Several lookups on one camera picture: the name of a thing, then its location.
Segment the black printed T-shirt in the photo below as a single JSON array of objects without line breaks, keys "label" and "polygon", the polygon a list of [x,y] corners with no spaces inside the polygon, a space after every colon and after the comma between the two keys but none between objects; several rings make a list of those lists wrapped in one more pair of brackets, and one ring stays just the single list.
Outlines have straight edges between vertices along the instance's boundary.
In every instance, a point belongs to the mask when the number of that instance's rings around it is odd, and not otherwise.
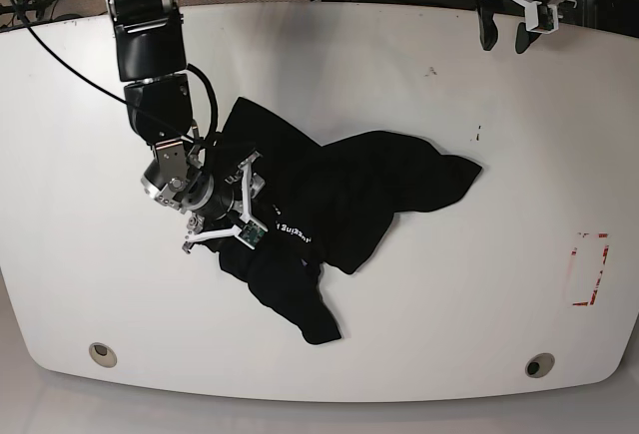
[{"label": "black printed T-shirt", "polygon": [[387,131],[321,146],[246,98],[236,100],[222,134],[232,144],[255,144],[261,155],[253,169],[266,185],[253,213],[268,231],[254,249],[233,237],[205,246],[218,254],[222,271],[246,283],[311,345],[341,338],[319,291],[322,265],[355,273],[395,215],[451,206],[482,172],[426,140]]}]

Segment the red tape rectangle marking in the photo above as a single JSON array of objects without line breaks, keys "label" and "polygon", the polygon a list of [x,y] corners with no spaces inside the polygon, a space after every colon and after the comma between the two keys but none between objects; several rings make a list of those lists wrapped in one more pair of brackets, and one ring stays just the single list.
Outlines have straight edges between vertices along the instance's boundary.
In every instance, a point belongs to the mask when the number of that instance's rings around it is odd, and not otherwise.
[{"label": "red tape rectangle marking", "polygon": [[571,250],[565,298],[570,307],[594,304],[609,251],[606,232],[579,232]]}]

